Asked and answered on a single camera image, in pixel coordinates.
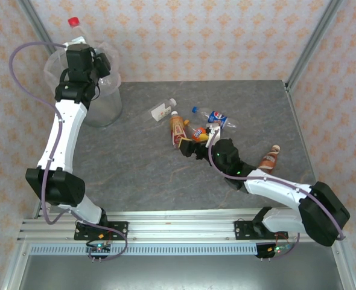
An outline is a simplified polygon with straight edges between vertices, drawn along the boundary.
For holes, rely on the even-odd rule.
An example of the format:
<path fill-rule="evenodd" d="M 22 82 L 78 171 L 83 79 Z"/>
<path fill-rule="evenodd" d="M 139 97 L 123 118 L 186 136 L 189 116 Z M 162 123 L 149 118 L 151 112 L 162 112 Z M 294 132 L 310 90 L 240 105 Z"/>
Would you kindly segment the clear plastic bin liner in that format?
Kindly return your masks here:
<path fill-rule="evenodd" d="M 97 44 L 95 51 L 97 53 L 104 53 L 111 66 L 110 75 L 99 80 L 100 96 L 105 97 L 113 94 L 121 84 L 119 76 L 119 53 L 107 42 L 96 40 L 95 43 Z M 50 55 L 43 69 L 44 79 L 52 92 L 58 86 L 60 76 L 66 68 L 68 68 L 66 50 L 59 48 L 55 53 Z"/>

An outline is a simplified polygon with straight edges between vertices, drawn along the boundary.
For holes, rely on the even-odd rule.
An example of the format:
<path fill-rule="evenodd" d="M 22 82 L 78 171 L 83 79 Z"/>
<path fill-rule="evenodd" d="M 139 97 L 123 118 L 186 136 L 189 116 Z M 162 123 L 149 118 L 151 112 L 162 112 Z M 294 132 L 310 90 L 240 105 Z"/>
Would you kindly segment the clear bottle with red cap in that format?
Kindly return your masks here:
<path fill-rule="evenodd" d="M 84 26 L 82 26 L 78 17 L 69 18 L 68 24 L 71 28 L 72 40 L 82 40 L 90 47 L 94 46 L 94 40 L 91 34 L 87 31 L 87 29 Z"/>

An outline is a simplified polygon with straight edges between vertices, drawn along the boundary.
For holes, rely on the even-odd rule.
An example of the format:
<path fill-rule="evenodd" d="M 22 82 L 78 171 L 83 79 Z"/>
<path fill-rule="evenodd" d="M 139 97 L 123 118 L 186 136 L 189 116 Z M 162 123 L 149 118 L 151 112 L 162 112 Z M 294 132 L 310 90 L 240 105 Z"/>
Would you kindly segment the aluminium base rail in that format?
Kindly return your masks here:
<path fill-rule="evenodd" d="M 124 211 L 107 214 L 110 221 L 127 221 L 131 243 L 231 243 L 235 241 L 234 222 L 250 221 L 258 208 Z M 74 241 L 76 219 L 64 214 L 54 225 L 43 216 L 24 219 L 17 236 L 18 242 L 65 243 Z"/>

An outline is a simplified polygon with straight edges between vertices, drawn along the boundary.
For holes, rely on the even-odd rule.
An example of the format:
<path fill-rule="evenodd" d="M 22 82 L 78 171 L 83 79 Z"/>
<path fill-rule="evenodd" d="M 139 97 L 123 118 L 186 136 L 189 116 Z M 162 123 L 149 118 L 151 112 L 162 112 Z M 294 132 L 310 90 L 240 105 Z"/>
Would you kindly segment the grey metal tray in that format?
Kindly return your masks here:
<path fill-rule="evenodd" d="M 2 290 L 356 290 L 329 251 L 301 250 L 260 262 L 253 256 L 29 256 Z"/>

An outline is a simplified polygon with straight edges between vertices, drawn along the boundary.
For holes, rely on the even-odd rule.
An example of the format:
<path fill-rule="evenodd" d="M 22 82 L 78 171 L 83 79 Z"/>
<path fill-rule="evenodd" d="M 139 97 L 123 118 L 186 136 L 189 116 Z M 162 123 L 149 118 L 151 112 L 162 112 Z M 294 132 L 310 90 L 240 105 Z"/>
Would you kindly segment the small circuit board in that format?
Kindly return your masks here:
<path fill-rule="evenodd" d="M 267 252 L 270 254 L 280 254 L 283 252 L 290 251 L 293 246 L 293 244 L 272 245 L 267 248 Z"/>
<path fill-rule="evenodd" d="M 88 241 L 86 242 L 87 252 L 89 253 L 109 253 L 111 245 L 108 242 Z"/>

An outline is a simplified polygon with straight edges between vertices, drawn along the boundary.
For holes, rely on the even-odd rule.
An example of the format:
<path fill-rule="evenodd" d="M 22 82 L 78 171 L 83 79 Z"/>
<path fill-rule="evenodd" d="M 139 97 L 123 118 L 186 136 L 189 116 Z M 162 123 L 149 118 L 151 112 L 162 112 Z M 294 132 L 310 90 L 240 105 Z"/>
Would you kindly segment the aluminium frame post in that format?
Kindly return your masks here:
<path fill-rule="evenodd" d="M 311 57 L 317 49 L 318 44 L 324 37 L 332 20 L 335 18 L 337 10 L 340 8 L 343 1 L 344 0 L 329 0 L 326 9 L 324 10 L 315 29 L 313 30 L 304 50 L 298 58 L 288 80 L 285 82 L 285 88 L 287 92 L 291 93 L 292 90 L 296 87 L 299 78 L 307 67 Z"/>
<path fill-rule="evenodd" d="M 16 1 L 19 4 L 20 8 L 22 9 L 25 17 L 31 24 L 39 40 L 43 42 L 52 42 L 51 36 L 49 35 L 41 18 L 39 17 L 39 14 L 34 8 L 32 1 L 31 0 L 16 0 Z"/>

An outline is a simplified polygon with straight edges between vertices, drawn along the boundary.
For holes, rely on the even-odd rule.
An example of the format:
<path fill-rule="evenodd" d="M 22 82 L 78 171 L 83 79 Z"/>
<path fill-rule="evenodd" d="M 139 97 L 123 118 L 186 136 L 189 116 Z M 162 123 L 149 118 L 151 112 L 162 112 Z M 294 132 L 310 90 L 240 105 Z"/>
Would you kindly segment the bottle with orange label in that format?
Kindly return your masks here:
<path fill-rule="evenodd" d="M 185 120 L 183 124 L 185 126 L 186 135 L 195 142 L 199 142 L 199 128 L 202 126 L 192 123 L 189 120 Z"/>

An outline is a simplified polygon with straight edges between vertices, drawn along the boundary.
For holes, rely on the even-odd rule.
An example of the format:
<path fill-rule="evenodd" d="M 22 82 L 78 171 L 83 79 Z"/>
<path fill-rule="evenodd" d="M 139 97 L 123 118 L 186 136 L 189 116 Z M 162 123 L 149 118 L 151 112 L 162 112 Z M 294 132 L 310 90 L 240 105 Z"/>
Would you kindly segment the gold and red drink bottle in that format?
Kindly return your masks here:
<path fill-rule="evenodd" d="M 183 118 L 178 114 L 177 111 L 173 111 L 171 113 L 170 131 L 173 147 L 178 149 L 181 139 L 186 138 L 186 131 Z"/>

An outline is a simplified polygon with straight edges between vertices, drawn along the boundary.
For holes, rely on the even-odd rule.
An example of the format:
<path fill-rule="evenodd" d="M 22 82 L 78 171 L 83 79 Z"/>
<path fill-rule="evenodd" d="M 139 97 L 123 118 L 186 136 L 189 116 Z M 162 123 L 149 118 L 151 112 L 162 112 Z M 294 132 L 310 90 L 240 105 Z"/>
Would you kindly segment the blue label Pepsi bottle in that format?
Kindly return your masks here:
<path fill-rule="evenodd" d="M 209 108 L 195 106 L 192 108 L 192 113 L 198 116 L 198 118 L 201 118 L 206 123 L 219 124 L 222 130 L 230 130 L 234 132 L 239 126 L 239 123 L 235 119 L 228 117 L 218 111 L 212 111 Z"/>

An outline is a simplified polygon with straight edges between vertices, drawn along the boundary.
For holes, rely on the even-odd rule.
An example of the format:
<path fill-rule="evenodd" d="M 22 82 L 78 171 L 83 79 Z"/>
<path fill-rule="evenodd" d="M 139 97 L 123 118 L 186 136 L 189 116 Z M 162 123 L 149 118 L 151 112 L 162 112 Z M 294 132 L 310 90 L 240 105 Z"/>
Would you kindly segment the brown drink bottle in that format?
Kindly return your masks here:
<path fill-rule="evenodd" d="M 266 173 L 272 173 L 276 166 L 280 150 L 281 148 L 279 145 L 273 145 L 270 151 L 262 158 L 258 169 Z"/>

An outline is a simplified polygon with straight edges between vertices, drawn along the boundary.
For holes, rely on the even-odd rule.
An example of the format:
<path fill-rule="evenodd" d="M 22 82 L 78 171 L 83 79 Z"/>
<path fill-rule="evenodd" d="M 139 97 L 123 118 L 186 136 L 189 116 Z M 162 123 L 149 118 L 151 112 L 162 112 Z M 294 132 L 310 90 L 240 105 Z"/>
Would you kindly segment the clear bottle with white label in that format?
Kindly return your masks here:
<path fill-rule="evenodd" d="M 153 119 L 156 122 L 161 121 L 170 114 L 176 107 L 177 102 L 174 98 L 165 99 L 154 105 L 151 109 L 141 115 L 141 121 L 146 122 Z"/>

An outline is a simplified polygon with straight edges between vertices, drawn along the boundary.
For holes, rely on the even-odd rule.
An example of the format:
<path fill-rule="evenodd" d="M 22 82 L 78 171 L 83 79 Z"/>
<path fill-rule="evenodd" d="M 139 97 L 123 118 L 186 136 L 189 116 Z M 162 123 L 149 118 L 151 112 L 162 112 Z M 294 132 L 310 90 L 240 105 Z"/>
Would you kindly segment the metal mesh waste bin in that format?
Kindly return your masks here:
<path fill-rule="evenodd" d="M 118 89 L 111 95 L 101 97 L 100 88 L 96 90 L 99 97 L 91 102 L 84 123 L 92 127 L 105 127 L 120 116 L 122 101 Z"/>

